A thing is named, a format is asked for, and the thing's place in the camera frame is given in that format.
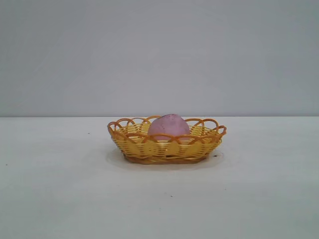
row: basket rim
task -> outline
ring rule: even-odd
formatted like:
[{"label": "basket rim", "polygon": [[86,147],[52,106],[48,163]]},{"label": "basket rim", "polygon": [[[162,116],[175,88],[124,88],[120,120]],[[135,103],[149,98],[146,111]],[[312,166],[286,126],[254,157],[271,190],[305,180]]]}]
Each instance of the basket rim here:
[{"label": "basket rim", "polygon": [[[165,134],[165,133],[161,133],[161,134],[153,134],[153,135],[147,135],[145,133],[139,133],[139,132],[131,132],[131,133],[121,133],[119,132],[118,130],[116,130],[116,127],[118,126],[119,128],[124,128],[124,127],[129,127],[129,126],[133,126],[133,125],[143,125],[145,123],[149,123],[151,124],[150,120],[151,119],[157,119],[157,118],[160,118],[161,116],[150,116],[150,117],[147,117],[147,118],[142,118],[142,117],[135,117],[135,118],[121,118],[117,121],[112,121],[110,123],[108,123],[108,131],[110,133],[111,136],[114,136],[114,135],[118,135],[128,141],[130,141],[131,143],[137,143],[135,142],[134,140],[132,140],[130,137],[132,136],[139,136],[139,137],[143,137],[144,140],[142,141],[142,143],[145,143],[147,142],[148,140],[151,140],[151,141],[154,141],[154,142],[168,142],[168,143],[171,143],[171,142],[174,142],[176,141],[178,144],[181,144],[180,142],[180,138],[183,138],[183,137],[188,137],[188,138],[193,138],[193,140],[188,143],[188,144],[194,144],[195,142],[197,141],[200,141],[201,143],[204,143],[204,139],[207,139],[207,138],[211,138],[212,139],[212,142],[213,141],[220,141],[222,136],[224,136],[226,134],[226,126],[224,125],[219,125],[218,122],[214,119],[211,119],[211,118],[206,118],[206,119],[199,119],[199,118],[189,118],[189,119],[185,119],[186,122],[189,122],[189,121],[197,121],[197,123],[195,123],[194,125],[190,125],[191,127],[195,127],[195,126],[199,126],[201,124],[202,127],[205,127],[205,122],[213,122],[216,124],[216,127],[211,129],[211,128],[208,128],[208,127],[205,127],[207,129],[209,129],[209,131],[205,134],[205,135],[201,135],[201,136],[197,136],[197,135],[192,135],[192,134],[183,134],[183,135],[178,135],[178,136],[174,136],[174,135],[170,135],[170,134]],[[140,119],[142,120],[142,123],[135,123],[134,120],[136,119]],[[124,122],[124,121],[127,121],[127,124],[126,126],[122,126],[120,125],[120,122]],[[156,140],[155,137],[156,136],[166,136],[166,137],[169,137],[170,140]]]}]

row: gray wall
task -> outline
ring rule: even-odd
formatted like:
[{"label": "gray wall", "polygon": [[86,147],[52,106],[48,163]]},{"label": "gray wall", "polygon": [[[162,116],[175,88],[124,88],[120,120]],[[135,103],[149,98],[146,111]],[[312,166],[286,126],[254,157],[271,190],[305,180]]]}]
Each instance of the gray wall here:
[{"label": "gray wall", "polygon": [[0,116],[319,115],[318,0],[0,0]]}]

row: pink egg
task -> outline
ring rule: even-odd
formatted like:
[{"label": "pink egg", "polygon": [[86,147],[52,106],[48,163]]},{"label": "pink egg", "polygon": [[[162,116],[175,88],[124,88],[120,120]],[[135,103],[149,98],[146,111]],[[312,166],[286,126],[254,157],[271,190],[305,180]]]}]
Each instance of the pink egg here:
[{"label": "pink egg", "polygon": [[[173,136],[190,134],[187,122],[176,114],[162,116],[154,120],[149,128],[148,135],[166,133]],[[169,137],[155,136],[156,140],[170,140]]]}]

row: wicker basket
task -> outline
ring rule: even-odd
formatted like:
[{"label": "wicker basket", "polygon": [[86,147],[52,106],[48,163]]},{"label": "wicker basket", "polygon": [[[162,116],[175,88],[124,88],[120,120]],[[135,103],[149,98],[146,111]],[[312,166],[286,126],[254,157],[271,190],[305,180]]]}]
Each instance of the wicker basket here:
[{"label": "wicker basket", "polygon": [[[226,134],[226,127],[219,126],[213,119],[186,119],[190,128],[187,141],[180,140],[185,135],[148,135],[152,120],[159,117],[125,118],[108,124],[112,140],[128,161],[140,164],[198,163],[221,144],[222,136]],[[205,127],[208,121],[213,122],[216,127]],[[170,140],[155,140],[154,137],[159,135],[167,136]]]}]

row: white tabletop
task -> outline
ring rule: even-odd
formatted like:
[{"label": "white tabletop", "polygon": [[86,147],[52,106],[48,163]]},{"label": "white tabletop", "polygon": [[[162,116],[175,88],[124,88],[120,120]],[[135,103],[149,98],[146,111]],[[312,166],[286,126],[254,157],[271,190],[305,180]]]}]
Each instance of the white tabletop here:
[{"label": "white tabletop", "polygon": [[319,118],[216,118],[196,165],[126,162],[116,119],[0,119],[1,239],[319,237]]}]

